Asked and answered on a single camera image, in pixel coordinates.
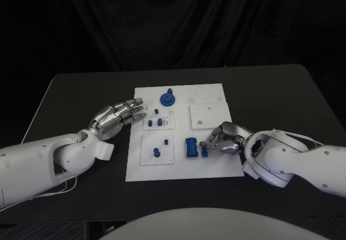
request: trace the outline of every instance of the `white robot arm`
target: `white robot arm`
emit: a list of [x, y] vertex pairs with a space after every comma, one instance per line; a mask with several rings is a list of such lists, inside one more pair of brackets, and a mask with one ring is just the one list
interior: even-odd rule
[[209, 140], [199, 144], [222, 153], [240, 153], [244, 147], [247, 161], [243, 170], [256, 179], [261, 178], [284, 188], [295, 175], [302, 176], [323, 192], [346, 197], [346, 147], [308, 146], [283, 131], [253, 133], [233, 122], [224, 122], [214, 130]]
[[[94, 116], [87, 129], [39, 141], [0, 149], [0, 207], [34, 197], [84, 173], [96, 158], [110, 160], [113, 138], [124, 125], [142, 119], [143, 99], [106, 107]], [[54, 161], [65, 172], [55, 173]]]

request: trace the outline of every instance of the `blue plastic part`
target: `blue plastic part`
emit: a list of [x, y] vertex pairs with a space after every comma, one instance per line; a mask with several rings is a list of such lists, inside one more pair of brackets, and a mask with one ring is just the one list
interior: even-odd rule
[[202, 158], [208, 158], [208, 149], [202, 147]]
[[176, 98], [173, 95], [172, 88], [168, 89], [168, 93], [160, 96], [160, 103], [163, 106], [172, 106], [175, 104]]
[[159, 148], [153, 149], [153, 155], [159, 158], [160, 157], [160, 151]]
[[197, 158], [199, 156], [199, 152], [198, 152], [198, 140], [195, 137], [186, 138], [185, 139], [186, 142], [186, 157], [188, 158]]

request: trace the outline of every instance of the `white wire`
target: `white wire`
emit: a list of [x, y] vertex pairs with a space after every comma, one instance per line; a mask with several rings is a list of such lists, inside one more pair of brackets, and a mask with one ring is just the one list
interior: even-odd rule
[[273, 129], [273, 130], [274, 130], [276, 132], [279, 132], [279, 133], [293, 135], [293, 136], [296, 136], [296, 137], [299, 137], [299, 138], [302, 138], [302, 139], [308, 139], [308, 140], [310, 140], [312, 142], [315, 142], [315, 143], [320, 144], [322, 146], [325, 146], [325, 144], [322, 144], [320, 142], [315, 141], [309, 136], [300, 135], [300, 134], [297, 134], [297, 133], [292, 133], [292, 132], [289, 132], [289, 131], [282, 131], [282, 130], [276, 130], [276, 129]]
[[15, 205], [24, 203], [24, 202], [28, 201], [28, 200], [34, 200], [35, 198], [48, 197], [48, 196], [52, 196], [52, 195], [57, 195], [57, 194], [65, 194], [67, 192], [70, 192], [70, 191], [75, 188], [77, 184], [78, 184], [78, 177], [75, 177], [74, 187], [73, 187], [70, 190], [65, 191], [65, 189], [67, 189], [67, 187], [68, 187], [68, 183], [67, 183], [67, 181], [65, 181], [65, 188], [64, 188], [60, 192], [52, 192], [52, 193], [47, 193], [47, 194], [41, 194], [41, 195], [38, 195], [38, 196], [34, 196], [34, 197], [28, 198], [26, 200], [19, 201], [19, 202], [13, 203], [12, 205], [0, 208], [0, 212], [2, 212], [3, 210], [9, 209], [11, 207], [13, 207]]

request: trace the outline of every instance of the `floor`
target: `floor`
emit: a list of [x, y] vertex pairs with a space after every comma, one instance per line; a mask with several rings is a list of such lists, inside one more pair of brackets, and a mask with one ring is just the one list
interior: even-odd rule
[[[346, 217], [279, 217], [331, 240], [346, 239]], [[83, 240], [84, 222], [22, 223], [0, 229], [0, 240]]]

